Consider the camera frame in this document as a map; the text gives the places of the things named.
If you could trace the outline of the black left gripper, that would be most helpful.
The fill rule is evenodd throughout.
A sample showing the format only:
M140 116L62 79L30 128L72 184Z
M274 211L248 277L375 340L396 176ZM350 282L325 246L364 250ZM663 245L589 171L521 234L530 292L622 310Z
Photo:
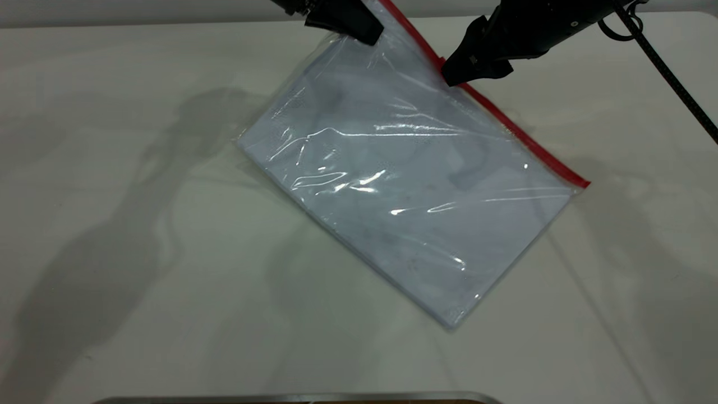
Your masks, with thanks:
M362 1L271 0L289 16L306 17L306 25L333 31L374 46L384 25Z

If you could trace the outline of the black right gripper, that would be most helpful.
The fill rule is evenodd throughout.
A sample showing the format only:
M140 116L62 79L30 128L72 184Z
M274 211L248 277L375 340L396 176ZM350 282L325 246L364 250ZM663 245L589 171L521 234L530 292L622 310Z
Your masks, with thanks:
M502 1L489 20L479 16L469 24L441 74L449 86L502 79L514 69L509 61L493 59L543 56L613 11L611 1Z

